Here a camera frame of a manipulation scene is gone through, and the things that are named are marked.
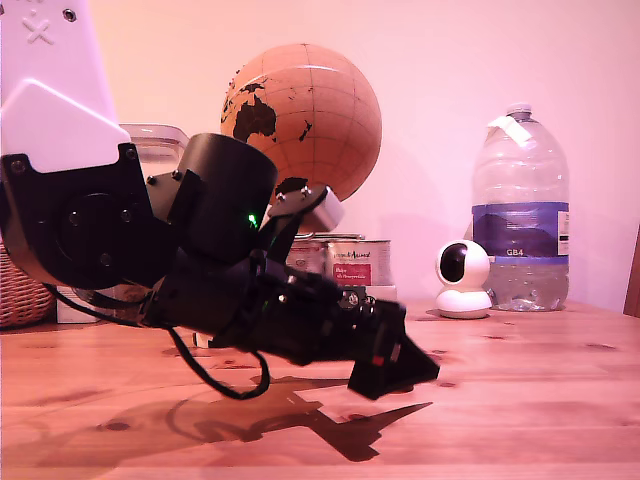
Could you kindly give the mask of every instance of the security camera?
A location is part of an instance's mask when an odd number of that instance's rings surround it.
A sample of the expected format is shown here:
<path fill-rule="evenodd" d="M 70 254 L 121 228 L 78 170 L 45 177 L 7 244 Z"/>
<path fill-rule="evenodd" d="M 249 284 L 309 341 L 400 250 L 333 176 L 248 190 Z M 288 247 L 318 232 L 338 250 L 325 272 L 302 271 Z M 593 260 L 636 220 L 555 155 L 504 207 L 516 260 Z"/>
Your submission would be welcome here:
<path fill-rule="evenodd" d="M 436 297 L 440 315 L 448 318 L 482 318 L 491 299 L 482 288 L 489 277 L 487 252 L 475 242 L 455 240 L 444 245 L 436 259 L 436 275 L 444 287 Z"/>

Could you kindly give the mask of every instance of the white wall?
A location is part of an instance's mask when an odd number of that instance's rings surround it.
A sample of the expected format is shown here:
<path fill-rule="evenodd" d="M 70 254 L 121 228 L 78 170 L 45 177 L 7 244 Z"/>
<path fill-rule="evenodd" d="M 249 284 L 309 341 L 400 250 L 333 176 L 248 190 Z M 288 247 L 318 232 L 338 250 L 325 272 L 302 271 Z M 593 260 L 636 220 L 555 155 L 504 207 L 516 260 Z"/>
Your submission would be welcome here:
<path fill-rule="evenodd" d="M 267 48 L 332 48 L 383 115 L 378 164 L 340 230 L 392 240 L 405 298 L 470 220 L 485 125 L 514 101 L 571 171 L 570 297 L 621 311 L 640 223 L 638 0 L 91 0 L 122 122 L 219 131 L 234 72 Z"/>

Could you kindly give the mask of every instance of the red label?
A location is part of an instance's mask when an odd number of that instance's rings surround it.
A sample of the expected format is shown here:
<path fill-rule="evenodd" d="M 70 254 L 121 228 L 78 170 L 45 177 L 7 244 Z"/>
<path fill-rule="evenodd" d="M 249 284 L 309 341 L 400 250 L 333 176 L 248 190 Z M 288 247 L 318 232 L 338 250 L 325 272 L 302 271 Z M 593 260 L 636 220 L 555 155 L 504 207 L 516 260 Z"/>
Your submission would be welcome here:
<path fill-rule="evenodd" d="M 333 279 L 338 285 L 371 285 L 371 265 L 336 263 L 333 265 Z"/>

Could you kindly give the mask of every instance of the globe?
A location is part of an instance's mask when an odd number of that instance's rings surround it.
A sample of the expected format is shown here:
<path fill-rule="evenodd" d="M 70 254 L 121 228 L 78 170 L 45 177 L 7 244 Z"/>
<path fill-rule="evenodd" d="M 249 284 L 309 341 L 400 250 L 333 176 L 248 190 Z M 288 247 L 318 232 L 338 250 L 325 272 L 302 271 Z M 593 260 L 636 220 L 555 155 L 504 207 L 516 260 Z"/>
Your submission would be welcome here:
<path fill-rule="evenodd" d="M 367 179 L 382 140 L 365 76 L 343 55 L 304 43 L 267 50 L 236 72 L 220 130 L 267 155 L 278 184 L 303 178 L 340 200 Z"/>

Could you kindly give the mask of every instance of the wooden table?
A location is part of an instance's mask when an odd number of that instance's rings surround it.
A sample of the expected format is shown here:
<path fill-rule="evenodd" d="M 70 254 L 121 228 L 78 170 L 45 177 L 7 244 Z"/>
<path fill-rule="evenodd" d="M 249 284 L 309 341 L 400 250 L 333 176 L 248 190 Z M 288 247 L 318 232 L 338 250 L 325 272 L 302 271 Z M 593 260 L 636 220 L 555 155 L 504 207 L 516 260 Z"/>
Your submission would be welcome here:
<path fill-rule="evenodd" d="M 5 332 L 2 478 L 640 479 L 640 319 L 570 304 L 407 330 L 438 381 L 370 402 L 349 363 L 293 367 L 221 398 L 163 331 L 111 324 Z M 255 361 L 194 349 L 250 386 Z"/>

